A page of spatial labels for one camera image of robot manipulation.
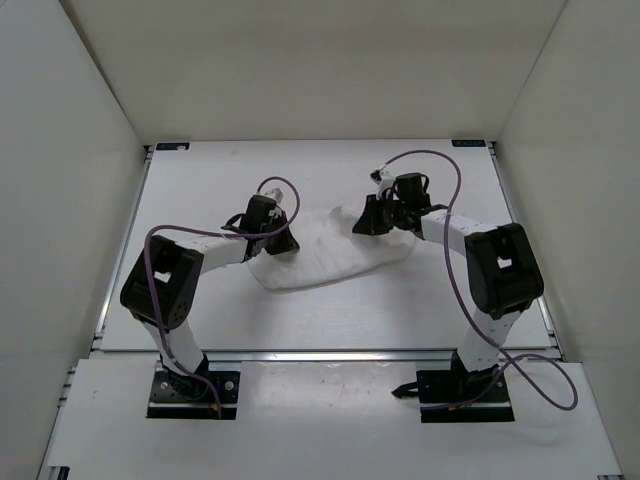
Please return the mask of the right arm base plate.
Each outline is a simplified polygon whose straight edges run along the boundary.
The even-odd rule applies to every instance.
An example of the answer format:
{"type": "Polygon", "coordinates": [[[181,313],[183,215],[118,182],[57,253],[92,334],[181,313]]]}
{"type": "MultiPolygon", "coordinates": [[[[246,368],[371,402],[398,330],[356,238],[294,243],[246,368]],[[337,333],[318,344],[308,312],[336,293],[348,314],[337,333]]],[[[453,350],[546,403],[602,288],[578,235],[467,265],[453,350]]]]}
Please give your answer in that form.
{"type": "Polygon", "coordinates": [[[448,370],[416,371],[416,380],[398,386],[397,399],[417,398],[423,424],[509,423],[515,420],[499,365],[467,371],[454,352],[448,370]]]}

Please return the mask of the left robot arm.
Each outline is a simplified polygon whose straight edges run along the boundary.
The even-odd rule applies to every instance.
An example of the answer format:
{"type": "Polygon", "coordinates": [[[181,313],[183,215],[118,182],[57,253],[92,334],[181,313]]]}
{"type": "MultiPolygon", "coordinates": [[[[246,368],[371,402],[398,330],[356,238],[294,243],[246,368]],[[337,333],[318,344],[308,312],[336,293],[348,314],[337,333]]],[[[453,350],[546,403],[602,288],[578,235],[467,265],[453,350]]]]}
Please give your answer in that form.
{"type": "Polygon", "coordinates": [[[178,242],[151,236],[124,283],[121,305],[153,338],[171,387],[190,401],[214,396],[207,356],[187,321],[200,277],[246,263],[261,252],[276,256],[298,251],[281,199],[279,189],[253,195],[246,211],[227,222],[223,235],[178,242]]]}

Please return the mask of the white pleated skirt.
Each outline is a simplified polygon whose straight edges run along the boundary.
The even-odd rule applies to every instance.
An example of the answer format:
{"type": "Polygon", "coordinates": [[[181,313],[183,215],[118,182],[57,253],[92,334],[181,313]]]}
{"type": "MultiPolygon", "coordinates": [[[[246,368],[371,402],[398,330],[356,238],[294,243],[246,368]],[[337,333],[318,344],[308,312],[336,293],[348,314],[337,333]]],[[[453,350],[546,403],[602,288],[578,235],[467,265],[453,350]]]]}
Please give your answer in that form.
{"type": "Polygon", "coordinates": [[[355,234],[357,220],[356,212],[342,205],[303,211],[291,225],[300,249],[275,256],[263,252],[249,261],[248,269],[265,289],[284,292],[340,282],[409,257],[415,244],[412,234],[355,234]]]}

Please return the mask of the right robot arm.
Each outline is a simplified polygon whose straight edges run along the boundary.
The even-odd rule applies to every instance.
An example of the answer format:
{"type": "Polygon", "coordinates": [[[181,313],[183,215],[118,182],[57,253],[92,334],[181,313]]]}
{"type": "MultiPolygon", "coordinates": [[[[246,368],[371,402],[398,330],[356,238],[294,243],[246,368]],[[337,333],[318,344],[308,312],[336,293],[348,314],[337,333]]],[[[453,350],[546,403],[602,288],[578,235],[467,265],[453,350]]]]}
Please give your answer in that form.
{"type": "Polygon", "coordinates": [[[515,321],[544,291],[544,282],[522,225],[493,225],[455,215],[433,204],[429,178],[413,172],[394,177],[376,170],[378,191],[366,197],[352,232],[380,236],[394,229],[443,246],[466,261],[468,286],[475,304],[472,324],[452,359],[449,391],[471,400],[484,388],[484,376],[497,368],[499,348],[515,321]]]}

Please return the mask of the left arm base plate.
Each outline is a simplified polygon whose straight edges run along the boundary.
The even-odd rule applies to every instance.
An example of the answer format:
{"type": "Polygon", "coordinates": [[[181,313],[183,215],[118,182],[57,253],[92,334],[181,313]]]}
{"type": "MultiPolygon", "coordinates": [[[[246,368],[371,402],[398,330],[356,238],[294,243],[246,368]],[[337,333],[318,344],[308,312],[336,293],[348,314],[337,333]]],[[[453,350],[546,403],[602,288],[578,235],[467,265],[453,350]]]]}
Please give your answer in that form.
{"type": "Polygon", "coordinates": [[[216,364],[207,372],[219,402],[201,381],[182,377],[156,364],[150,387],[146,417],[175,420],[235,420],[241,372],[216,364]]]}

